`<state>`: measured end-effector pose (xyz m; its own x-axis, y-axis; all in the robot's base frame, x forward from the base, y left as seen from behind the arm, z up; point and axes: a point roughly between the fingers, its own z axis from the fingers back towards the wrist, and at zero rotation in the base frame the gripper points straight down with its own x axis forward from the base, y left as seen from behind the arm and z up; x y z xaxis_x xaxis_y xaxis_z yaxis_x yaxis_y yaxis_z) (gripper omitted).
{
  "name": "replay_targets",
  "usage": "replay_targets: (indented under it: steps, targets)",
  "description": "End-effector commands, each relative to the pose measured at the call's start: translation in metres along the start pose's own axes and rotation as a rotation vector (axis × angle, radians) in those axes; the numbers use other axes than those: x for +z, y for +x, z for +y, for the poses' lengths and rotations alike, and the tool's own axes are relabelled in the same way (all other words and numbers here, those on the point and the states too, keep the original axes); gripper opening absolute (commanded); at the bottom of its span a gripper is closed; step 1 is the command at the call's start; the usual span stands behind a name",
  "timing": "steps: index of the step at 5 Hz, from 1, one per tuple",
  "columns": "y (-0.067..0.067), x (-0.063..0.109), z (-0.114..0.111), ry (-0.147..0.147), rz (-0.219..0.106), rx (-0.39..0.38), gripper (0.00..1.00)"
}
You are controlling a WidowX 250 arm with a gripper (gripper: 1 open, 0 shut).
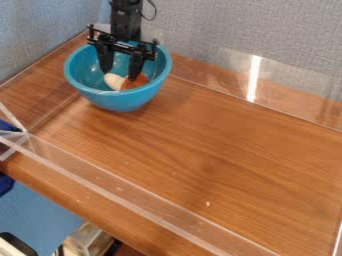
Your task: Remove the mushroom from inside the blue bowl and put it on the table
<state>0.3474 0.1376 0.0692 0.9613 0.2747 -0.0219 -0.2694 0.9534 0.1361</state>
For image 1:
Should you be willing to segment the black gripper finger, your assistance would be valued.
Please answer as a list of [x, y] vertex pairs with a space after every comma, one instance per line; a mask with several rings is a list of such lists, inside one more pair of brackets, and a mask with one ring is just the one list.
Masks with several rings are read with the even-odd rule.
[[140, 53], [133, 53], [128, 65], [128, 80], [134, 81], [144, 65], [144, 56]]
[[94, 45], [97, 58], [98, 58], [98, 65], [101, 68], [102, 73], [106, 73], [113, 66], [113, 50], [109, 45], [102, 43], [96, 43]]

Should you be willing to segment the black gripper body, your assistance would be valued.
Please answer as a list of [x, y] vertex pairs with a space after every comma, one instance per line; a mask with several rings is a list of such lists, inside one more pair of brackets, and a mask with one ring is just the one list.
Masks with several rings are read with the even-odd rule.
[[113, 53], [121, 52], [132, 55], [140, 53], [144, 59], [153, 60], [157, 41], [145, 42], [140, 39], [141, 20], [152, 21], [154, 16], [142, 15], [142, 0], [108, 0], [110, 16], [108, 24], [89, 24], [88, 43], [102, 43], [112, 47]]

